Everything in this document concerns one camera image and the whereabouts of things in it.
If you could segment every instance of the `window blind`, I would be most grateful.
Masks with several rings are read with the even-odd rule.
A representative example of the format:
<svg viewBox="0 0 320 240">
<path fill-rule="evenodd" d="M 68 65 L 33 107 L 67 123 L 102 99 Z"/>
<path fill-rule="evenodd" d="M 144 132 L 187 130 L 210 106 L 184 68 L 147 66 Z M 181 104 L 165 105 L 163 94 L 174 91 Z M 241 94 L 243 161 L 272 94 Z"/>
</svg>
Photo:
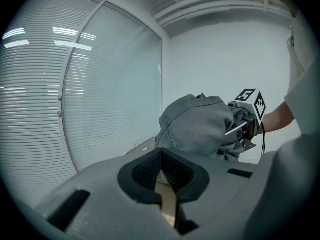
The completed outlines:
<svg viewBox="0 0 320 240">
<path fill-rule="evenodd" d="M 63 148 L 57 95 L 68 46 L 97 6 L 90 0 L 28 0 L 0 47 L 0 169 L 30 206 L 73 170 Z"/>
<path fill-rule="evenodd" d="M 156 136 L 161 115 L 161 39 L 130 15 L 99 8 L 74 48 L 63 118 L 79 170 Z"/>
</svg>

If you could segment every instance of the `black cable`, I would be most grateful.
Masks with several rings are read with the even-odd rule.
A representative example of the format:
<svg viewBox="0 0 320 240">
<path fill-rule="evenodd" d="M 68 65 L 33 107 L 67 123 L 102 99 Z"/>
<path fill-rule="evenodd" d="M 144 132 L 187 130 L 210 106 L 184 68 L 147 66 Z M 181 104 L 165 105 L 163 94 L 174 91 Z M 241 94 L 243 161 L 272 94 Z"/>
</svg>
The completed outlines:
<svg viewBox="0 0 320 240">
<path fill-rule="evenodd" d="M 266 151 L 266 130 L 265 130 L 265 126 L 264 126 L 263 122 L 261 123 L 261 127 L 262 127 L 262 133 L 263 133 L 263 143 L 262 143 L 261 156 L 263 156 Z"/>
</svg>

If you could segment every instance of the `person's arm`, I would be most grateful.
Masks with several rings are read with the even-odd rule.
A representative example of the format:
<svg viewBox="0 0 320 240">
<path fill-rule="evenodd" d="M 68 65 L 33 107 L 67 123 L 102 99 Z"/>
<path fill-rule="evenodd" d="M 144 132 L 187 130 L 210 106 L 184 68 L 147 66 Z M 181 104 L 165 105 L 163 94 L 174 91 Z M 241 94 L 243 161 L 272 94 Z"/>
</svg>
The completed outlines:
<svg viewBox="0 0 320 240">
<path fill-rule="evenodd" d="M 290 125 L 294 116 L 286 102 L 283 102 L 275 111 L 266 114 L 263 118 L 263 125 L 266 133 L 274 132 Z"/>
</svg>

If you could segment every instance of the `gray garment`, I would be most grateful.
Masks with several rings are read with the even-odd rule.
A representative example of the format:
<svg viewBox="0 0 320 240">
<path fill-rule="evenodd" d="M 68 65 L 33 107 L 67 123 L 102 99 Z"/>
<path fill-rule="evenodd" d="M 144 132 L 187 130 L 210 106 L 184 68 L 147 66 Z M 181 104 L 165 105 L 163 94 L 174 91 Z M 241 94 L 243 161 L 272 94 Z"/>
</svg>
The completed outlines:
<svg viewBox="0 0 320 240">
<path fill-rule="evenodd" d="M 227 106 L 220 97 L 189 94 L 168 106 L 160 117 L 161 131 L 154 147 L 236 161 L 244 148 L 238 141 L 224 146 L 222 143 L 234 121 L 242 118 L 241 108 Z"/>
</svg>

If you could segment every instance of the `white wall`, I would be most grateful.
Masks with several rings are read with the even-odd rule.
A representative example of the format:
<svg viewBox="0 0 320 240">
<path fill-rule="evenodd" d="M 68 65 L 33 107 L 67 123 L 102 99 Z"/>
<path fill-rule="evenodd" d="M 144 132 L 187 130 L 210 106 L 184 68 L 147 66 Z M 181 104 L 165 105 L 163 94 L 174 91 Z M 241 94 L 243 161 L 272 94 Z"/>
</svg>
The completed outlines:
<svg viewBox="0 0 320 240">
<path fill-rule="evenodd" d="M 163 76 L 163 109 L 187 95 L 220 96 L 227 104 L 243 89 L 259 88 L 270 113 L 283 101 L 289 88 L 290 30 L 262 22 L 233 22 L 201 27 L 171 40 L 170 67 Z M 275 151 L 296 138 L 296 122 L 266 136 L 265 151 Z M 241 162 L 257 164 L 262 136 L 257 147 L 241 155 Z"/>
<path fill-rule="evenodd" d="M 150 5 L 144 0 L 106 0 L 135 16 L 162 39 L 162 79 L 167 77 L 170 55 L 170 39 L 152 16 Z"/>
</svg>

